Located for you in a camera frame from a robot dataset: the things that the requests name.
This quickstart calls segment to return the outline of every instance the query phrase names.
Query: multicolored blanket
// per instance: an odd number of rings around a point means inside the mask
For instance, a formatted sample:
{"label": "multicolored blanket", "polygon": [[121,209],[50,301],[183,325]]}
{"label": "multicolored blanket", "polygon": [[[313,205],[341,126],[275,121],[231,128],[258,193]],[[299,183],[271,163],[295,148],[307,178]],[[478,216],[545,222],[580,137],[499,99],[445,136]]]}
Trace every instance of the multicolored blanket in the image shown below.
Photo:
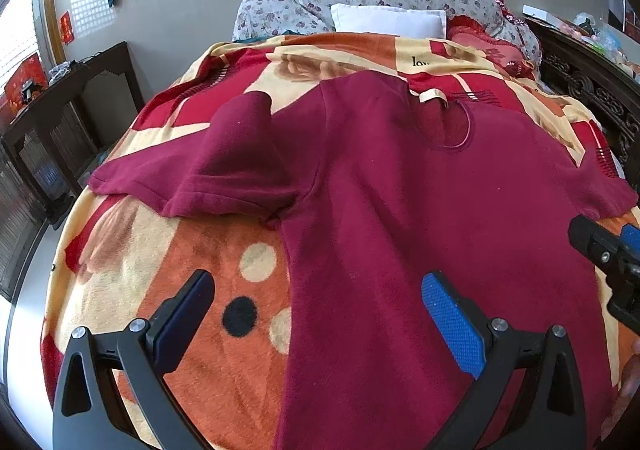
{"label": "multicolored blanket", "polygon": [[[272,111],[292,103],[321,80],[372,69],[412,84],[425,77],[453,76],[473,97],[489,84],[515,94],[528,115],[562,143],[576,164],[585,147],[596,147],[604,170],[610,153],[593,115],[578,101],[544,94],[535,81],[512,78],[483,52],[446,40],[414,40],[374,34],[279,36],[247,44],[216,44],[180,81],[153,98],[111,153],[124,156],[188,135],[209,125],[231,98],[251,90],[268,93]],[[212,88],[216,98],[195,98]],[[614,233],[638,224],[640,210],[601,223]],[[174,295],[196,268],[216,279],[216,299],[178,370],[165,377],[177,400],[214,448],[257,450],[271,446],[289,352],[291,309],[285,251],[276,232],[249,217],[163,218],[131,197],[78,198],[56,252],[42,330],[42,361],[49,398],[71,331],[119,331],[136,316],[147,317]],[[605,305],[612,390],[632,354],[633,335]],[[223,312],[234,297],[251,296],[257,323],[244,337],[229,336]],[[141,438],[157,444],[126,379],[118,386]]]}

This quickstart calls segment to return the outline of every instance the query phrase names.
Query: window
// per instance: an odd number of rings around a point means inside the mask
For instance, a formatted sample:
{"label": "window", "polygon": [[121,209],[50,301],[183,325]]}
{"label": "window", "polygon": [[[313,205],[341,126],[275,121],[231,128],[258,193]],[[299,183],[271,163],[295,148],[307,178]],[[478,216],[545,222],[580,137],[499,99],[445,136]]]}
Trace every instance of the window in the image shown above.
{"label": "window", "polygon": [[33,0],[10,0],[0,14],[0,94],[20,63],[38,50]]}

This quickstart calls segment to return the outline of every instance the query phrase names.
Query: maroon shirt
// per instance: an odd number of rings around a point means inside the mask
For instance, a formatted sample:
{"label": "maroon shirt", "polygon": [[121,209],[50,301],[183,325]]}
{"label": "maroon shirt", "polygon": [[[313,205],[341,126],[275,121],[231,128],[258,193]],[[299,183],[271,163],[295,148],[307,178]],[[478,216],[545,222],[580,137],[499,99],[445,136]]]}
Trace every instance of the maroon shirt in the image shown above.
{"label": "maroon shirt", "polygon": [[321,82],[274,115],[250,92],[208,129],[111,161],[90,181],[165,216],[244,213],[279,229],[292,335],[277,449],[427,444],[471,380],[422,305],[420,283],[436,269],[490,318],[564,325],[590,442],[608,414],[594,266],[567,228],[580,213],[620,215],[636,194],[593,151],[576,167],[520,112],[439,102],[420,104],[406,82],[373,71]]}

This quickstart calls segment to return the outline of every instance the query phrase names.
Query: metal screw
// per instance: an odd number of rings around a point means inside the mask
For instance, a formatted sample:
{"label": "metal screw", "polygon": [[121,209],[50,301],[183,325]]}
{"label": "metal screw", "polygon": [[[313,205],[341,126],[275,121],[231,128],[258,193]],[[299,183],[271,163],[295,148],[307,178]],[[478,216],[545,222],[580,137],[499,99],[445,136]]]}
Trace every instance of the metal screw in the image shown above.
{"label": "metal screw", "polygon": [[494,318],[491,321],[491,329],[498,333],[504,333],[509,328],[509,324],[504,318]]}
{"label": "metal screw", "polygon": [[136,318],[129,324],[129,331],[137,333],[142,331],[146,326],[146,320],[144,318]]}
{"label": "metal screw", "polygon": [[558,324],[551,328],[551,332],[558,338],[564,338],[566,336],[566,329]]}
{"label": "metal screw", "polygon": [[73,338],[82,338],[86,334],[86,327],[76,327],[73,331],[71,331],[71,336]]}

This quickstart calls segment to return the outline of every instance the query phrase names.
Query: white floor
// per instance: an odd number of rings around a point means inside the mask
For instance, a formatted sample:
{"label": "white floor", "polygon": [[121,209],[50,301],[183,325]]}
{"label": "white floor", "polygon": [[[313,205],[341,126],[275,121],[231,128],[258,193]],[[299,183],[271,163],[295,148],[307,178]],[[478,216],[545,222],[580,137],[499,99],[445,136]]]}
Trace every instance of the white floor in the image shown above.
{"label": "white floor", "polygon": [[43,450],[52,450],[53,414],[44,388],[40,332],[53,256],[62,226],[44,234],[18,296],[9,335],[7,389],[9,403],[27,432]]}

